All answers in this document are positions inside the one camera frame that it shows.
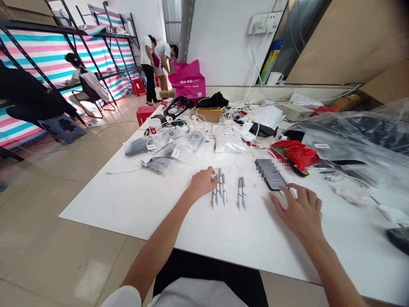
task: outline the person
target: person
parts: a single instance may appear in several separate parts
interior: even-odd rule
[[[169,45],[168,43],[160,43],[157,45],[153,50],[153,63],[154,67],[153,70],[155,74],[158,76],[159,81],[161,83],[161,90],[169,90],[167,87],[166,76],[163,71],[165,68],[168,75],[170,75],[169,67],[167,65],[167,60],[170,57],[178,58],[179,56],[179,48],[176,45]]]
[[[69,63],[71,63],[72,66],[74,66],[74,68],[76,70],[74,70],[72,72],[72,77],[71,80],[66,80],[66,83],[70,86],[73,87],[75,86],[77,83],[80,82],[80,75],[82,75],[83,73],[86,72],[91,72],[91,70],[88,70],[87,68],[85,68],[84,63],[82,62],[81,58],[79,57],[79,55],[74,54],[74,53],[67,53],[65,55],[65,60]],[[89,117],[95,117],[95,115],[88,110],[86,107],[82,106],[79,102],[79,100],[86,100],[89,99],[88,95],[84,92],[80,92],[80,93],[76,93],[75,95],[70,95],[68,97],[68,99],[75,104],[77,107],[80,107],[80,109],[83,109],[84,112],[86,113],[86,115],[88,115]]]
[[[189,209],[214,190],[212,167],[193,175],[189,187],[136,256],[121,287],[101,307],[141,306],[155,280],[151,306],[268,306],[259,271],[173,249]],[[281,187],[288,208],[270,193],[278,216],[298,237],[314,264],[331,307],[366,306],[321,227],[322,201],[302,186]]]
[[[0,60],[0,99],[10,106],[6,113],[15,119],[30,122],[40,128],[39,120],[61,116],[66,111],[63,102],[31,73],[23,69],[8,68]]]
[[[146,104],[152,105],[153,102],[158,102],[155,92],[155,76],[153,75],[153,67],[155,66],[152,58],[151,48],[156,47],[156,39],[147,35],[144,37],[141,46],[141,66],[146,76]]]

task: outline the hand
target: hand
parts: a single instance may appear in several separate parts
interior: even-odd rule
[[[186,192],[195,200],[198,200],[206,193],[213,191],[216,188],[216,185],[220,182],[219,179],[213,179],[212,174],[215,173],[214,168],[209,166],[207,170],[201,170],[194,174]]]
[[[281,191],[288,203],[287,210],[283,209],[280,201],[273,193],[269,193],[277,214],[302,244],[325,240],[321,227],[322,200],[317,198],[316,193],[307,188],[294,183],[289,183],[287,186],[296,189],[298,196],[295,199],[290,190],[282,187]]]

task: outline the white wall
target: white wall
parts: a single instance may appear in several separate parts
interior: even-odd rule
[[[187,62],[200,61],[206,85],[250,85],[254,71],[251,35],[247,35],[251,16],[273,11],[275,0],[196,0]],[[255,35],[253,49],[257,66],[263,64],[272,34]]]
[[[102,2],[103,0],[66,0],[68,9],[77,25],[83,24],[83,21],[75,8],[76,5],[82,14],[89,14],[88,3],[103,8]],[[140,41],[148,34],[157,39],[166,39],[161,0],[108,0],[108,4],[110,11],[119,13],[124,18],[130,17],[130,13],[132,13]],[[53,9],[63,8],[60,1],[50,2],[50,6]],[[95,24],[92,22],[91,16],[86,17],[85,22]]]

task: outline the woman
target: woman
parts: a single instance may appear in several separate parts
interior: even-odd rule
[[[179,56],[179,48],[176,45],[169,45],[168,43],[161,43],[156,46],[153,50],[153,62],[155,64],[153,70],[155,74],[158,76],[159,81],[161,83],[161,90],[169,90],[167,87],[166,76],[163,71],[167,71],[167,74],[170,75],[169,67],[167,65],[167,60],[170,57],[178,58]]]
[[[74,54],[74,53],[67,53],[65,56],[65,60],[69,63],[71,63],[72,66],[74,66],[76,68],[76,70],[74,70],[74,72],[72,73],[72,77],[71,80],[66,80],[66,83],[73,87],[75,86],[77,83],[80,82],[80,75],[82,75],[83,73],[86,72],[91,72],[90,70],[85,68],[84,63],[82,62],[81,58]],[[89,116],[89,117],[95,117],[95,115],[88,110],[86,107],[83,107],[80,102],[78,101],[78,99],[84,99],[87,100],[89,99],[88,95],[84,92],[78,93],[76,95],[71,95],[70,97],[68,97],[68,99],[75,104],[76,106],[80,107],[81,109],[84,110],[84,112]]]
[[[156,39],[151,36],[145,36],[141,46],[141,66],[146,76],[146,104],[152,105],[153,102],[158,102],[155,92],[155,77],[153,75],[153,58],[151,48],[156,47]]]

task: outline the smartphone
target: smartphone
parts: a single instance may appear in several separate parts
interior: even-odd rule
[[[280,186],[287,184],[286,180],[281,176],[270,159],[257,159],[256,168],[270,190],[280,191]]]

